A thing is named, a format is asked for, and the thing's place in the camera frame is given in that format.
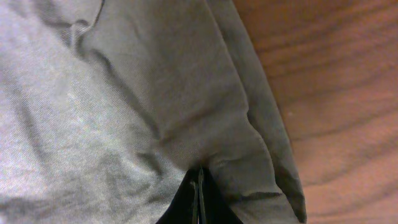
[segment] fabric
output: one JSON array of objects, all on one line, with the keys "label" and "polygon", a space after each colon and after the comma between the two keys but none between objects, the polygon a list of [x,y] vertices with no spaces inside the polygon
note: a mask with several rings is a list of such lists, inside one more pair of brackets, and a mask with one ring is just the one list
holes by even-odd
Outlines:
[{"label": "fabric", "polygon": [[305,222],[231,1],[0,1],[0,223],[155,223],[197,165],[244,223]]}]

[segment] black tool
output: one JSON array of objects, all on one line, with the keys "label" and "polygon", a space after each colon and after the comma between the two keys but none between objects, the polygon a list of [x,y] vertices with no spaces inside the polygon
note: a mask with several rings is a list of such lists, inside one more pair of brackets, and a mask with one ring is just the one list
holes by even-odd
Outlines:
[{"label": "black tool", "polygon": [[243,224],[228,207],[206,168],[185,174],[170,207],[157,224]]}]

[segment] wooden table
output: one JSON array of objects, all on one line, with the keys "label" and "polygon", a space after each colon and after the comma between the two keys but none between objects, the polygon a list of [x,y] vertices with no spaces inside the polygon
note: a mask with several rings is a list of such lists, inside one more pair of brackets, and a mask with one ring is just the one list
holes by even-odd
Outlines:
[{"label": "wooden table", "polygon": [[308,223],[398,223],[398,1],[235,4],[292,140]]}]

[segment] wooden surface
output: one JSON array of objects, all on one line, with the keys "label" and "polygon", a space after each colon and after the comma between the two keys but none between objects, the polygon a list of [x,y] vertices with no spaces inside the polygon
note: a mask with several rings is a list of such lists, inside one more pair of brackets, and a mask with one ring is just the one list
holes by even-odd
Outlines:
[{"label": "wooden surface", "polygon": [[292,140],[308,223],[398,223],[398,1],[235,4]]}]

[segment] cloth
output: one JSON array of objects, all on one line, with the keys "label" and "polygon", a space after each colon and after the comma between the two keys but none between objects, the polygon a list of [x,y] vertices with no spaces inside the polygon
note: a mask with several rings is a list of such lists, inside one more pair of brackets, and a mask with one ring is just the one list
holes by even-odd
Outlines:
[{"label": "cloth", "polygon": [[0,1],[0,223],[155,223],[197,165],[244,223],[305,222],[231,1]]}]

